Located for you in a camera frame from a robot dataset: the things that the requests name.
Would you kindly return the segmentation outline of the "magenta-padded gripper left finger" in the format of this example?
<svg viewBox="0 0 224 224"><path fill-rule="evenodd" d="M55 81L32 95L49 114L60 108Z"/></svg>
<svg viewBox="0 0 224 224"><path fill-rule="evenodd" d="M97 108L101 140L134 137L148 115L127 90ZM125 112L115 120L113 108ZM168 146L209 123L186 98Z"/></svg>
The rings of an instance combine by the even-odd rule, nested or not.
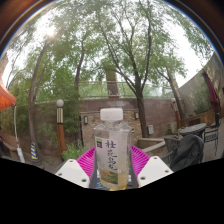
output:
<svg viewBox="0 0 224 224"><path fill-rule="evenodd" d="M68 159L56 172L56 176L83 188L95 188L97 184L95 149L87 150L78 159Z"/></svg>

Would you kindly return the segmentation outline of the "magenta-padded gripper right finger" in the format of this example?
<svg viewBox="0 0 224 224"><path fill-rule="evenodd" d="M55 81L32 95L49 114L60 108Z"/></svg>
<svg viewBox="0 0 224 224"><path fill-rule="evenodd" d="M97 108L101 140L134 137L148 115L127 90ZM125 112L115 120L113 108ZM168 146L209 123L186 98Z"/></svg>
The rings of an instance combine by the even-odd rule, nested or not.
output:
<svg viewBox="0 0 224 224"><path fill-rule="evenodd" d="M140 188L157 181L173 171L158 156L149 156L141 149L131 147L130 183L132 188Z"/></svg>

